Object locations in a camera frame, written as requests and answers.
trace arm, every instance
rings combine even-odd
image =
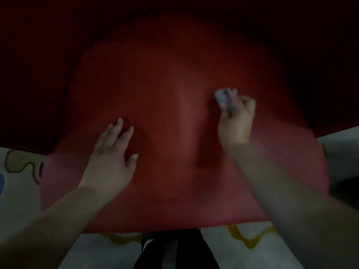
[[[131,127],[119,119],[101,134],[77,189],[0,246],[0,268],[57,268],[86,226],[131,181],[137,154],[125,163]]]
[[[290,250],[306,268],[359,268],[359,212],[302,184],[249,144],[255,101],[229,91],[218,125],[223,149]]]

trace person's leg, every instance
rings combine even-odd
[[[144,250],[137,259],[134,269],[162,269],[162,257],[164,249],[165,243],[163,241],[150,241],[148,244],[146,244]]]
[[[176,269],[219,269],[212,251],[197,228],[186,230],[177,245]]]

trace blue shape on floor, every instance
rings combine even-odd
[[[4,192],[4,189],[5,189],[5,175],[0,173],[0,197]]]

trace floor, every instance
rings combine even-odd
[[[324,147],[330,184],[359,175],[359,127],[318,139]],[[44,156],[0,148],[0,242],[40,214],[38,168]],[[271,222],[201,229],[220,268],[302,268]],[[85,234],[60,268],[132,268],[141,234]],[[163,268],[172,268],[175,245]]]

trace white floor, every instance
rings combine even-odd
[[[318,140],[326,148],[332,186],[343,179],[359,175],[359,127]],[[39,186],[32,178],[32,165],[20,173],[8,173],[4,166],[8,151],[0,148],[0,173],[5,176],[5,188],[0,192],[0,242],[41,213]],[[31,153],[12,152],[8,157],[8,171],[20,171],[29,162],[38,167],[43,159],[44,156]],[[270,222],[237,225],[247,239],[255,238],[270,226]],[[242,241],[231,236],[227,226],[203,228],[201,231],[223,269],[302,268],[275,233],[264,235],[253,249],[249,249]],[[132,268],[140,252],[141,247],[137,242],[118,245],[100,234],[81,235],[60,268]],[[171,251],[168,251],[163,262],[164,268],[170,268],[168,257],[171,255]]]

